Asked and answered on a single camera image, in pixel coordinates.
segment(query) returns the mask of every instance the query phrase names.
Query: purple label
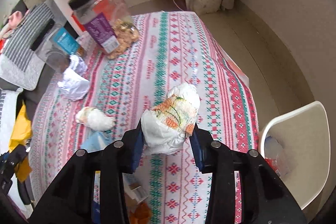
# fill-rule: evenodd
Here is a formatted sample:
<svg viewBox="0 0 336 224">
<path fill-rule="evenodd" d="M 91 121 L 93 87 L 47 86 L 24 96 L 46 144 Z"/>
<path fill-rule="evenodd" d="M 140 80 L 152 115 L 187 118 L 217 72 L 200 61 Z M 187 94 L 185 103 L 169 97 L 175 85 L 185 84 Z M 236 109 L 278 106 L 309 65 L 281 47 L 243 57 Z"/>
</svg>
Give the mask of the purple label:
<svg viewBox="0 0 336 224">
<path fill-rule="evenodd" d="M 84 24 L 85 29 L 92 38 L 100 45 L 112 36 L 116 36 L 108 20 L 103 13 L 98 14 L 90 22 Z"/>
</svg>

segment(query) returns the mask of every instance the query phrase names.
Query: blue label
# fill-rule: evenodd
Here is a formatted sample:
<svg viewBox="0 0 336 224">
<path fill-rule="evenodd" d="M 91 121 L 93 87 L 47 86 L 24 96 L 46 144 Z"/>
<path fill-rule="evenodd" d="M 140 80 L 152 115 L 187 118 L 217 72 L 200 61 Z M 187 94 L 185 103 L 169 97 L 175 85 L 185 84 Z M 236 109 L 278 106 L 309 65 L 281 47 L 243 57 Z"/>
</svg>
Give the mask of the blue label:
<svg viewBox="0 0 336 224">
<path fill-rule="evenodd" d="M 68 54 L 75 54 L 79 48 L 78 42 L 64 28 L 59 29 L 52 39 Z"/>
</svg>

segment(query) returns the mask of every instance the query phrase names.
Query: metal screw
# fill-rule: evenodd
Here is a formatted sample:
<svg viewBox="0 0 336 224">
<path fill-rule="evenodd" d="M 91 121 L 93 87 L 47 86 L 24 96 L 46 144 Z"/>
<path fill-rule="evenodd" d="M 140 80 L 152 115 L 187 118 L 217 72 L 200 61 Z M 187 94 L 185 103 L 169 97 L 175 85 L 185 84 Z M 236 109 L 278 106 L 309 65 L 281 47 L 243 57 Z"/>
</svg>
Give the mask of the metal screw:
<svg viewBox="0 0 336 224">
<path fill-rule="evenodd" d="M 78 157 L 84 156 L 84 154 L 85 154 L 85 150 L 84 149 L 79 149 L 76 152 L 76 156 L 78 156 Z"/>
<path fill-rule="evenodd" d="M 122 141 L 116 141 L 114 144 L 113 144 L 113 146 L 115 147 L 115 148 L 120 148 L 120 147 L 122 147 L 124 145 L 124 143 L 122 142 Z"/>
<path fill-rule="evenodd" d="M 214 148 L 219 148 L 221 146 L 221 143 L 219 141 L 213 141 L 211 142 L 211 146 Z"/>
<path fill-rule="evenodd" d="M 258 151 L 254 149 L 250 150 L 249 154 L 252 157 L 257 157 L 259 155 Z"/>
</svg>

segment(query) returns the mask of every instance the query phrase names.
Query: table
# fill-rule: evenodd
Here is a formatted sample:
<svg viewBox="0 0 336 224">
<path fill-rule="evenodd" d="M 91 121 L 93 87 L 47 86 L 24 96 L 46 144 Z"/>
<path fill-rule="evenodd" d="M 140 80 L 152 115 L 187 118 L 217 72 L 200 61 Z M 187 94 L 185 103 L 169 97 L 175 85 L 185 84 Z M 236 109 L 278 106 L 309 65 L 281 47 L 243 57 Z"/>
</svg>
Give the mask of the table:
<svg viewBox="0 0 336 224">
<path fill-rule="evenodd" d="M 257 113 L 247 77 L 199 17 L 193 12 L 157 12 L 133 19 L 141 38 L 117 59 L 108 60 L 98 46 L 90 46 L 85 60 L 89 69 L 83 77 L 91 81 L 91 88 L 84 99 L 67 100 L 57 88 L 61 76 L 51 80 L 33 121 L 29 159 L 36 200 L 92 133 L 75 121 L 82 107 L 96 106 L 113 115 L 117 125 L 108 133 L 118 140 L 137 126 L 145 109 L 162 102 L 170 88 L 185 81 L 196 85 L 201 99 L 199 128 L 231 149 L 257 148 Z M 204 222 L 211 175 L 198 171 L 189 140 L 176 154 L 143 157 L 135 176 L 149 193 L 151 223 Z M 236 186 L 239 223 L 239 181 Z"/>
</svg>

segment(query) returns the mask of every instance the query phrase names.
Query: beige floor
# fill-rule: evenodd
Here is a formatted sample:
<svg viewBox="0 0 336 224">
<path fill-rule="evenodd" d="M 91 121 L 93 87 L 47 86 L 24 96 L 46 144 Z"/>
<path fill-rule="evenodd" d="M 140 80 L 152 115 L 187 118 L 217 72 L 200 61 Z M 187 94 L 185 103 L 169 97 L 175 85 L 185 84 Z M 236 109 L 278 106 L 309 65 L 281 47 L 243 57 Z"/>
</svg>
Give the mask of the beige floor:
<svg viewBox="0 0 336 224">
<path fill-rule="evenodd" d="M 154 0 L 130 8 L 133 15 L 178 10 L 171 0 Z M 274 117 L 300 107 L 276 67 L 263 38 L 236 10 L 201 16 L 214 38 L 250 80 L 259 129 Z"/>
</svg>

